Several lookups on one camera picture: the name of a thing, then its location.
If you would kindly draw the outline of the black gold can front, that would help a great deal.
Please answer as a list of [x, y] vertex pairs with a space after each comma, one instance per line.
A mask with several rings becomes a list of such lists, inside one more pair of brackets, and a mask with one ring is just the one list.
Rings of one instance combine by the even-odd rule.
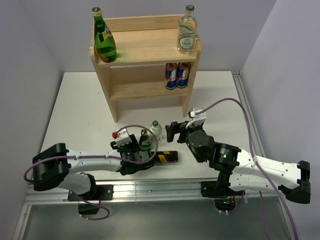
[[177, 151], [157, 151], [153, 158], [155, 164], [175, 164], [179, 161]]

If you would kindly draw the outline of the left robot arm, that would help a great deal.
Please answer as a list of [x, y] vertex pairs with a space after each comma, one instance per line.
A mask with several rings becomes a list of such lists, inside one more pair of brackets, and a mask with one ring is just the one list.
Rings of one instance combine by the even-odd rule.
[[108, 171], [132, 175], [154, 166], [156, 152], [142, 150], [135, 135], [126, 135], [110, 143], [107, 153], [88, 153], [67, 149], [57, 143], [32, 159], [34, 191], [44, 192], [61, 188], [85, 200], [98, 195], [92, 171]]

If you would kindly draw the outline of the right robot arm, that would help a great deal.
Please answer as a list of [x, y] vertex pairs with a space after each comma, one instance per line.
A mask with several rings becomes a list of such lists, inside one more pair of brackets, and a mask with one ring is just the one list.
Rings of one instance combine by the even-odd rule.
[[237, 146], [216, 142], [202, 125], [176, 121], [165, 126], [167, 142], [175, 135], [177, 142], [186, 144], [198, 163], [218, 172], [217, 180], [201, 182], [205, 198], [240, 196], [244, 191], [280, 191], [285, 198], [298, 204], [311, 202], [310, 163], [285, 163], [257, 156]]

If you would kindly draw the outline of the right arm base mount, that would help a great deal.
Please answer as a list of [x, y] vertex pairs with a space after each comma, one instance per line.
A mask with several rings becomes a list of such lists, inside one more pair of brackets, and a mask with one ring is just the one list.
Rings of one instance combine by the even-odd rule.
[[200, 193], [204, 198], [213, 199], [214, 207], [220, 215], [234, 213], [244, 202], [245, 191], [234, 191], [226, 186], [218, 186], [218, 181], [202, 181]]

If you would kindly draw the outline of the large clear soda water bottle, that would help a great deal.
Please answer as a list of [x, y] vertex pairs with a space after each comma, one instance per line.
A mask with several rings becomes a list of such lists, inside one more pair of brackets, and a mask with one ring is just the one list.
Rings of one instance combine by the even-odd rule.
[[187, 5], [185, 14], [181, 17], [178, 24], [177, 50], [182, 54], [193, 51], [196, 39], [198, 38], [197, 20], [194, 15], [195, 7]]

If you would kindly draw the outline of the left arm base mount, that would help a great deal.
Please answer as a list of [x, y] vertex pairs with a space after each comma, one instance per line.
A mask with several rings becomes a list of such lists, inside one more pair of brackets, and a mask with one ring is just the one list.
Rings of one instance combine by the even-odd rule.
[[[94, 190], [90, 190], [84, 194], [75, 194], [69, 191], [67, 201], [78, 202], [78, 213], [82, 218], [88, 220], [102, 220], [110, 215], [110, 211], [102, 206], [103, 201], [111, 201], [113, 199], [114, 186], [112, 184], [97, 185]], [[106, 216], [94, 217], [100, 209], [106, 211]]]

